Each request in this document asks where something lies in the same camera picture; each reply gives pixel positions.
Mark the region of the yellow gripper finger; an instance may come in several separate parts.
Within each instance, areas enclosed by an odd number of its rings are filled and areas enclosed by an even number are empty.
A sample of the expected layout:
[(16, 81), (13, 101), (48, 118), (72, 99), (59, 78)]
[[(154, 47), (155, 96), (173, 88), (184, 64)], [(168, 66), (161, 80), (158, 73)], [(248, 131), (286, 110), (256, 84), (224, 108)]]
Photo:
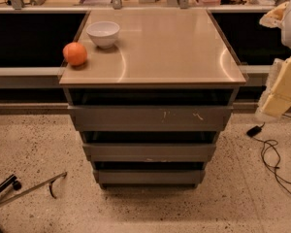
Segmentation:
[(291, 107), (291, 57), (275, 61), (266, 85), (260, 98), (260, 113), (281, 117)]
[(288, 5), (289, 2), (284, 2), (271, 9), (260, 18), (259, 24), (269, 28), (280, 28)]

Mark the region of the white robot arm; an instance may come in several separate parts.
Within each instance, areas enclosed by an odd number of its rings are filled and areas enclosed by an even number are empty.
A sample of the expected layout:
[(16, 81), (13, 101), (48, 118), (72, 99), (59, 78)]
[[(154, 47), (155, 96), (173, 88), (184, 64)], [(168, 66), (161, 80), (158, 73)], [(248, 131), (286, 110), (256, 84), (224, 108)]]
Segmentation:
[[(281, 30), (281, 43), (291, 49), (291, 0), (273, 8), (262, 16), (263, 26)], [(291, 56), (277, 59), (269, 72), (266, 90), (258, 102), (256, 114), (259, 117), (281, 117), (291, 108)]]

